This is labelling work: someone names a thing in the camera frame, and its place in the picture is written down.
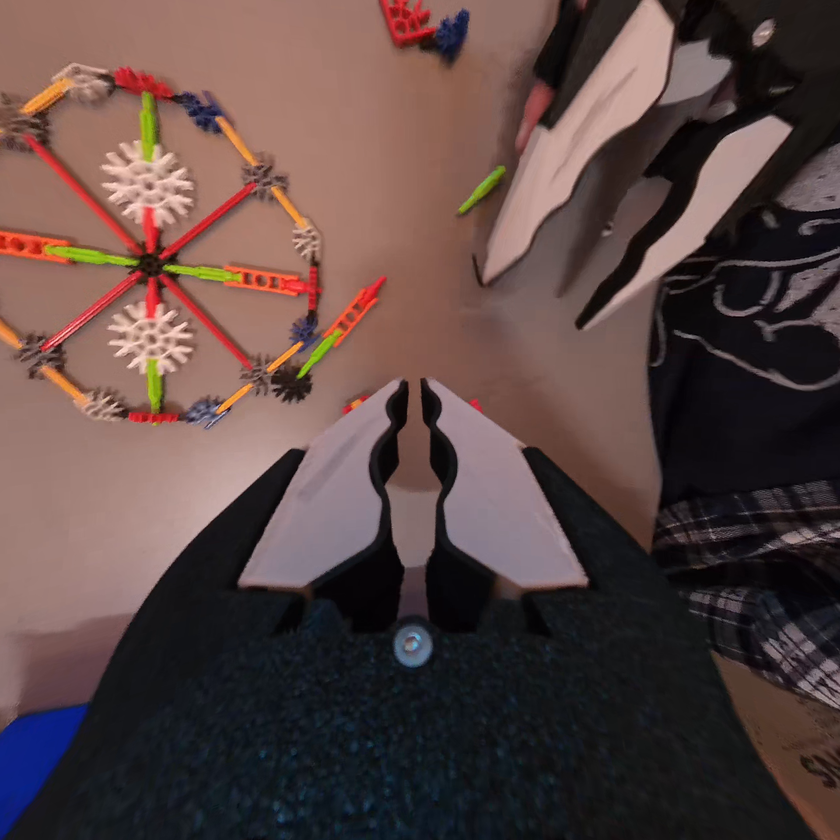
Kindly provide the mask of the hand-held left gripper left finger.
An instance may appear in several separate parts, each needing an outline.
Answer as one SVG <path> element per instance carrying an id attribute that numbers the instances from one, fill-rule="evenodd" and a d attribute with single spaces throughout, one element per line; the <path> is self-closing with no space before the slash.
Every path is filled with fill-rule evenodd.
<path id="1" fill-rule="evenodd" d="M 390 381 L 313 439 L 239 588 L 305 589 L 387 534 L 385 487 L 399 465 L 407 398 L 407 381 Z"/>

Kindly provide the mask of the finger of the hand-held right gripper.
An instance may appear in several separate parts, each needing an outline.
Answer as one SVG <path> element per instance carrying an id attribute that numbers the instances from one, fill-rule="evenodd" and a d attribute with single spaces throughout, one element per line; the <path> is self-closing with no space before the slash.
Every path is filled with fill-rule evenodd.
<path id="1" fill-rule="evenodd" d="M 717 143 L 698 138 L 687 169 L 628 242 L 623 258 L 575 320 L 584 331 L 608 319 L 640 291 L 698 250 L 792 133 L 782 119 L 712 125 Z"/>
<path id="2" fill-rule="evenodd" d="M 559 2 L 533 66 L 534 80 L 555 89 L 554 100 L 519 156 L 483 261 L 474 255 L 481 287 L 528 253 L 602 147 L 661 98 L 677 22 L 677 2 Z"/>

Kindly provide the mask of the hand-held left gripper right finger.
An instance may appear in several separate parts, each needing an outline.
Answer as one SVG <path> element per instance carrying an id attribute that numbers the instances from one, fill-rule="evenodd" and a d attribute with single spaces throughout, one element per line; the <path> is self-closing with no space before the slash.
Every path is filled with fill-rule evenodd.
<path id="1" fill-rule="evenodd" d="M 525 592 L 587 587 L 524 444 L 438 380 L 421 380 L 421 402 L 444 546 Z"/>

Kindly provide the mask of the red yellow toy block assembly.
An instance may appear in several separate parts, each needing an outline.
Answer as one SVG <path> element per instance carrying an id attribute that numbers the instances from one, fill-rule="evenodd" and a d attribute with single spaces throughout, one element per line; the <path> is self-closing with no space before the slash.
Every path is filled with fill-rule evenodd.
<path id="1" fill-rule="evenodd" d="M 353 410 L 355 410 L 356 408 L 361 406 L 364 402 L 366 402 L 370 397 L 371 397 L 371 394 L 366 394 L 366 393 L 357 396 L 356 398 L 354 398 L 353 400 L 351 400 L 350 402 L 348 402 L 347 404 L 345 404 L 343 406 L 342 415 L 343 416 L 348 415 Z M 468 404 L 471 405 L 472 407 L 474 407 L 479 413 L 482 413 L 482 414 L 484 413 L 484 409 L 477 399 L 470 400 L 468 402 Z"/>

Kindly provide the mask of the black round toy connector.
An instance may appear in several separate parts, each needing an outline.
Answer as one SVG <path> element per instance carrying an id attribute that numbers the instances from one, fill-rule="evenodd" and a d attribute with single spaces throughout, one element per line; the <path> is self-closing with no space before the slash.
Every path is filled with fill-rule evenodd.
<path id="1" fill-rule="evenodd" d="M 270 386 L 273 396 L 283 403 L 301 403 L 312 392 L 312 374 L 302 366 L 284 364 L 273 371 Z"/>

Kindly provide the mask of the orange connector with green rod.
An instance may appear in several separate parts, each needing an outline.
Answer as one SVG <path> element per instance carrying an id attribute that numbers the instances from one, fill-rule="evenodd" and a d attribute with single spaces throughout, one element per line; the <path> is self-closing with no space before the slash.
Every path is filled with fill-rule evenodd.
<path id="1" fill-rule="evenodd" d="M 320 343 L 310 353 L 307 361 L 302 366 L 304 371 L 310 371 L 313 366 L 322 360 L 327 352 L 340 346 L 341 342 L 347 338 L 350 332 L 361 323 L 364 316 L 373 309 L 379 300 L 380 293 L 378 299 L 366 308 L 361 306 L 361 295 L 362 290 L 325 332 Z"/>

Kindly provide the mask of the blue plastic bin with tag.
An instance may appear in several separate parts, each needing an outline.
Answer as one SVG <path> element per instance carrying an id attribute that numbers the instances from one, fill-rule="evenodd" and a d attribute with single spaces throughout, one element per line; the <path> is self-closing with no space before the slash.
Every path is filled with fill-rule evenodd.
<path id="1" fill-rule="evenodd" d="M 34 800 L 67 751 L 88 704 L 19 717 L 1 734 L 1 837 Z"/>

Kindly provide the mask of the person's right hand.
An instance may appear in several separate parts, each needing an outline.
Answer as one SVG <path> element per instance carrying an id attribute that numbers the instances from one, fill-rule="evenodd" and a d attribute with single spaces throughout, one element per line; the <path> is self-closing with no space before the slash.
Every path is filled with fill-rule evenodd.
<path id="1" fill-rule="evenodd" d="M 525 101 L 514 149 L 521 155 L 527 148 L 532 132 L 538 126 L 543 114 L 550 108 L 555 89 L 542 80 L 536 80 Z"/>

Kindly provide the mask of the short green toy rod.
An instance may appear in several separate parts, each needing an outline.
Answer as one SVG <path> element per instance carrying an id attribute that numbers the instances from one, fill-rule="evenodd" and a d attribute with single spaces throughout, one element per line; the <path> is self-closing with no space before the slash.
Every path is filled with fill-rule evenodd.
<path id="1" fill-rule="evenodd" d="M 474 208 L 483 202 L 489 194 L 498 188 L 506 174 L 507 167 L 505 165 L 501 164 L 496 166 L 458 207 L 457 215 L 462 217 L 469 214 Z"/>

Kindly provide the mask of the red toy connector piece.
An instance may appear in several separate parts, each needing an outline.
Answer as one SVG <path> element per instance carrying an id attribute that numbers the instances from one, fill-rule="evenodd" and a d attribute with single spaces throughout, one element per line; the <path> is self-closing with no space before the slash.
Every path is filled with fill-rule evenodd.
<path id="1" fill-rule="evenodd" d="M 379 1 L 388 34 L 396 48 L 434 42 L 437 27 L 429 24 L 432 11 L 424 1 Z"/>

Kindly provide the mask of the brown cardboard box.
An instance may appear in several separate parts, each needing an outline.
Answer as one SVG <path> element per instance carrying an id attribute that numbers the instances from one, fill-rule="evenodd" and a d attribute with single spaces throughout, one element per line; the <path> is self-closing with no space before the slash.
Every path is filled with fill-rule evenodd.
<path id="1" fill-rule="evenodd" d="M 839 713 L 718 654 L 753 746 L 818 838 L 839 838 Z"/>

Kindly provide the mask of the colourful toy wheel construction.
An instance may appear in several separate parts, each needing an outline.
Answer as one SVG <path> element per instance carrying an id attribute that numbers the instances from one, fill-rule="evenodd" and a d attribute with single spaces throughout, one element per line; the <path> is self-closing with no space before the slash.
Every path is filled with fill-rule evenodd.
<path id="1" fill-rule="evenodd" d="M 107 179 L 101 187 L 122 216 L 140 228 L 142 239 L 130 234 L 49 147 L 52 108 L 64 100 L 98 104 L 116 91 L 140 99 L 140 137 L 121 143 L 117 151 L 107 154 L 101 165 Z M 163 228 L 187 217 L 194 205 L 195 183 L 175 154 L 163 146 L 159 123 L 159 107 L 163 103 L 183 109 L 200 130 L 224 137 L 244 164 L 243 185 L 236 194 L 170 244 L 161 238 Z M 93 421 L 131 421 L 153 426 L 186 423 L 210 429 L 247 395 L 273 395 L 270 377 L 277 368 L 284 364 L 304 365 L 306 360 L 295 364 L 295 358 L 319 338 L 322 237 L 314 223 L 289 198 L 288 178 L 276 170 L 269 156 L 250 150 L 209 93 L 197 96 L 189 91 L 178 92 L 165 81 L 127 66 L 105 70 L 73 62 L 31 98 L 2 92 L 1 112 L 2 149 L 33 154 L 44 162 L 124 246 L 124 254 L 113 254 L 59 238 L 3 230 L 2 256 L 59 265 L 112 266 L 127 272 L 120 283 L 51 335 L 22 334 L 2 322 L 2 344 L 15 352 L 15 359 L 25 367 L 29 379 L 49 382 Z M 289 216 L 292 245 L 306 263 L 307 276 L 259 273 L 236 266 L 190 266 L 181 262 L 186 246 L 250 199 L 274 200 Z M 274 360 L 265 355 L 246 354 L 186 292 L 181 284 L 185 278 L 287 297 L 306 296 L 308 307 L 304 316 L 292 325 L 289 350 Z M 125 359 L 129 369 L 137 371 L 145 381 L 146 410 L 130 409 L 107 388 L 85 392 L 66 372 L 66 342 L 126 294 L 138 289 L 142 290 L 142 298 L 126 303 L 114 314 L 108 330 L 115 357 Z M 184 412 L 165 411 L 166 378 L 190 360 L 194 335 L 191 324 L 165 304 L 164 291 L 169 291 L 240 365 L 241 386 L 230 397 L 205 397 Z"/>

